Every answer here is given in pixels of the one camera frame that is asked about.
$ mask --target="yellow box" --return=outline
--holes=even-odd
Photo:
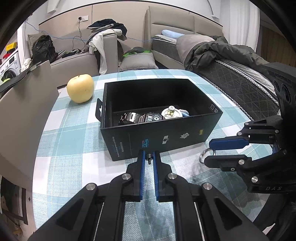
[[[8,44],[6,46],[6,51],[10,50],[10,49],[14,49],[17,46],[17,42],[14,42],[12,44]]]

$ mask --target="wristwatch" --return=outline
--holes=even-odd
[[[140,115],[135,112],[124,113],[119,121],[120,125],[128,125],[128,124],[137,124],[142,122],[150,122],[150,121],[161,121],[163,120],[163,116],[157,113],[146,113]]]

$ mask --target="mattress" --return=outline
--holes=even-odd
[[[151,50],[164,54],[168,58],[173,59],[174,61],[177,61],[179,64],[182,64],[177,51],[176,43],[174,42],[154,36],[152,38]]]
[[[230,60],[215,60],[198,74],[229,97],[251,120],[279,113],[272,83],[247,66]]]

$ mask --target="headboard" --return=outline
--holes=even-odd
[[[168,29],[182,34],[203,34],[222,36],[222,26],[197,14],[187,11],[177,11],[158,6],[149,6],[145,15],[144,40],[161,34]],[[144,47],[150,49],[151,41],[144,42]]]

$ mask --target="washing machine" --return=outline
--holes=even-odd
[[[16,49],[12,54],[4,61],[0,67],[0,79],[12,79],[20,74],[21,65],[20,58],[18,56],[18,50]]]

